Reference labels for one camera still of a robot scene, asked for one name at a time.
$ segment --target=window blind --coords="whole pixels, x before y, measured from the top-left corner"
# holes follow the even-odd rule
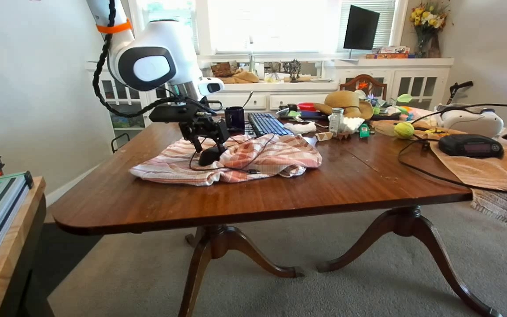
[[[352,5],[380,14],[373,47],[388,46],[393,26],[396,0],[342,0],[340,31],[338,32],[338,52],[347,51],[344,49],[345,30],[348,27],[349,8]]]
[[[193,39],[195,52],[199,53],[195,0],[138,0],[138,5],[142,9],[143,20],[146,24],[167,18],[183,23],[187,31],[185,36]]]
[[[217,52],[318,52],[325,18],[318,2],[209,0],[210,34]]]

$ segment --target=box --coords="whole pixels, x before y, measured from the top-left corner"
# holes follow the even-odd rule
[[[367,54],[367,59],[404,59],[408,58],[408,53],[386,53],[386,54]]]
[[[380,48],[373,48],[373,54],[394,54],[394,53],[410,53],[408,46],[382,46]]]

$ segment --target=drawer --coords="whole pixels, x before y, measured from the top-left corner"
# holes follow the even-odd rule
[[[243,106],[250,94],[212,94],[207,96],[209,100],[218,100],[222,102],[224,108]],[[267,109],[267,95],[253,93],[252,98],[244,107],[246,110],[266,110]]]
[[[287,106],[289,103],[316,102],[324,103],[328,94],[309,94],[309,95],[273,95],[269,96],[269,108],[271,110],[279,109],[279,106]]]

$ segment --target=alarm clock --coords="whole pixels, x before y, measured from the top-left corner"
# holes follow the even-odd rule
[[[451,134],[439,139],[439,150],[451,156],[498,157],[503,156],[502,145],[478,134]]]

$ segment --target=monitor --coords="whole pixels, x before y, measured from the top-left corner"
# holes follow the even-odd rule
[[[348,27],[345,31],[344,48],[371,50],[378,26],[378,12],[351,6]]]

